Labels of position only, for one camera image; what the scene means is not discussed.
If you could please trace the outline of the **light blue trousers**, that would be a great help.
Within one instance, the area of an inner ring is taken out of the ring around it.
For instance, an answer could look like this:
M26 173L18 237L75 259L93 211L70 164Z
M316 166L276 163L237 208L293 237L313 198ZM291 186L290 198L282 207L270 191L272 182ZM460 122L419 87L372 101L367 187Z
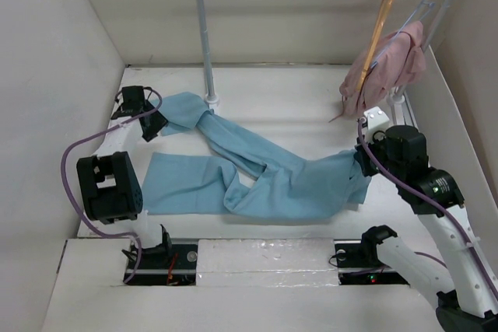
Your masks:
M366 199L370 178L352 150L303 159L214 114L194 93L163 98L159 112L168 121L163 135L198 130L214 153L153 153L142 185L151 215L318 220Z

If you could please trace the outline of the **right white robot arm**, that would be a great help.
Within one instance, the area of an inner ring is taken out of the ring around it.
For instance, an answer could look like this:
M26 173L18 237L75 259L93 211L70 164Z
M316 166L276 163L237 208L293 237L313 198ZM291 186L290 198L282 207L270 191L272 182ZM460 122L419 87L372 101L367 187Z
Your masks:
M363 175L381 174L397 187L435 242L446 268L425 262L386 225L362 235L362 260L400 274L433 307L443 330L495 331L497 276L472 230L455 179L430 165L426 138L413 126L372 129L361 118L357 131L355 158Z

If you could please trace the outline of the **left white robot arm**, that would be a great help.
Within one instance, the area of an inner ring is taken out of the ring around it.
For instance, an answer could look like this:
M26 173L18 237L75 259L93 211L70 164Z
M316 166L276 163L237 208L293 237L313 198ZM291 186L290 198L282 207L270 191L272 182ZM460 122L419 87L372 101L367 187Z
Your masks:
M157 267L173 260L170 237L162 225L149 221L145 198L132 165L131 155L141 141L150 142L168 125L159 112L159 93L150 87L126 86L117 94L103 142L91 155L76 163L85 216L110 227L113 236L131 233L146 257Z

